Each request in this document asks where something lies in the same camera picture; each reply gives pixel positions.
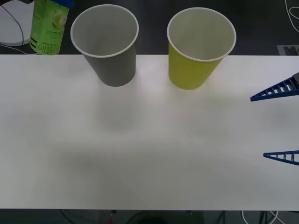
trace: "table surface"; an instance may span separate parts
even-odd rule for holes
[[[176,13],[190,7],[211,8],[231,20],[237,33],[232,55],[279,55],[277,45],[299,44],[299,33],[290,23],[285,0],[74,0],[65,27],[61,54],[79,54],[71,42],[71,25],[81,12],[100,4],[120,5],[136,16],[140,26],[136,42],[138,54],[168,54],[167,25]],[[287,0],[287,4],[289,8],[299,7],[296,0]],[[299,10],[292,12],[299,16]],[[299,29],[299,21],[292,20]],[[32,52],[28,45],[21,49]],[[0,54],[21,53],[0,47]]]
[[[80,55],[0,56],[0,208],[299,210],[299,97],[250,102],[296,56],[227,56],[198,89],[168,56],[122,87]]]

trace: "white object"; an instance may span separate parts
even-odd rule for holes
[[[276,219],[281,223],[281,224],[285,224],[280,218],[276,217]]]
[[[235,28],[228,18],[201,7],[177,13],[168,24],[167,37],[179,54],[198,62],[224,58],[236,42]]]
[[[24,34],[24,44],[29,43],[34,2],[25,4],[13,0],[3,4],[3,7],[18,21]],[[21,46],[22,33],[16,21],[0,7],[0,44]]]
[[[298,56],[227,56],[193,91],[168,56],[117,88],[81,55],[0,67],[0,208],[299,210],[299,167],[263,157],[298,149],[299,97],[250,102]]]
[[[274,214],[273,212],[270,211],[270,213],[274,216],[274,218],[271,220],[271,222],[269,222],[269,224],[272,224],[273,222],[275,222],[276,219],[279,220],[279,221],[281,221],[281,220],[278,219],[278,217],[277,217],[277,216],[278,216],[278,212],[279,212],[279,211],[276,211],[276,214]],[[249,224],[249,223],[247,222],[247,220],[245,219],[244,211],[242,211],[242,218],[243,218],[245,224]]]
[[[294,17],[295,19],[299,20],[299,17],[295,16],[295,15],[291,12],[292,9],[299,9],[299,7],[291,7],[290,9],[288,9],[288,5],[287,5],[287,2],[286,2],[286,1],[287,1],[287,0],[285,0],[285,8],[286,8],[286,12],[287,12],[287,14],[288,14],[288,17],[289,17],[289,19],[290,19],[291,25],[292,25],[292,27],[299,33],[299,30],[295,27],[295,25],[294,25],[294,23],[293,23],[293,21],[292,21],[292,18],[291,18],[291,16],[292,16],[292,17]]]

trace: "bottle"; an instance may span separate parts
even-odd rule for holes
[[[31,48],[44,55],[60,51],[67,15],[73,0],[35,0],[30,37]]]

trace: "cable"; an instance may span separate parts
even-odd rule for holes
[[[28,54],[28,53],[26,53],[26,52],[24,52],[24,51],[22,51],[22,50],[19,50],[19,49],[17,49],[17,48],[13,48],[13,47],[10,47],[10,46],[3,45],[3,44],[1,44],[1,43],[0,43],[0,46],[5,47],[5,48],[10,48],[10,49],[17,50],[17,51],[19,51],[19,52],[21,52],[21,53],[23,53],[23,54],[26,54],[26,55],[39,55],[38,53]]]
[[[264,224],[267,224],[268,223],[268,212],[265,211],[265,223]]]
[[[73,221],[70,220],[70,218],[68,218],[68,217],[64,214],[64,212],[63,212],[61,209],[59,209],[59,212],[61,213],[61,215],[62,215],[67,221],[69,221],[69,223],[71,223],[71,224],[75,224]]]
[[[6,8],[3,7],[3,5],[1,5],[1,7],[2,7],[8,14],[10,14],[10,12],[7,11]],[[14,21],[16,21],[16,23],[17,23],[17,24],[19,25],[19,27],[20,27],[20,30],[21,30],[21,32],[22,32],[22,45],[24,45],[24,34],[23,34],[23,30],[22,30],[20,24],[18,23],[18,21],[13,17],[13,15],[10,14],[10,16],[14,19]]]
[[[279,211],[276,211],[276,214],[273,213],[274,218],[273,218],[268,224],[272,224],[272,223],[277,219],[278,212],[279,212]],[[245,222],[246,224],[249,224],[249,223],[246,221],[246,219],[245,219],[244,211],[241,211],[241,214],[242,214],[242,218],[243,218],[244,222]]]
[[[261,211],[261,215],[260,215],[260,221],[258,222],[259,224],[263,224],[263,217],[265,215],[264,211]]]
[[[285,224],[283,221],[281,221],[281,219],[279,219],[278,217],[276,217],[276,219],[281,223],[281,224]]]
[[[126,224],[135,224],[139,222],[141,219],[146,218],[148,216],[148,212],[141,211],[135,215],[133,215],[127,222]]]
[[[223,212],[219,215],[219,218],[218,218],[218,220],[217,220],[217,224],[220,223],[221,218],[223,218],[222,221],[223,221],[223,223],[225,224],[225,211],[223,211]]]
[[[291,12],[292,9],[294,9],[294,8],[299,9],[299,7],[291,7],[290,9],[288,9],[288,5],[287,5],[286,0],[285,0],[285,8],[286,8],[286,12],[288,13],[289,19],[290,19],[290,21],[291,21],[291,25],[292,25],[293,28],[299,33],[299,30],[294,26],[293,21],[292,21],[292,19],[291,19],[291,16],[292,16],[292,17],[294,17],[295,19],[299,20],[299,18],[298,18],[297,16],[295,16],[295,15]]]

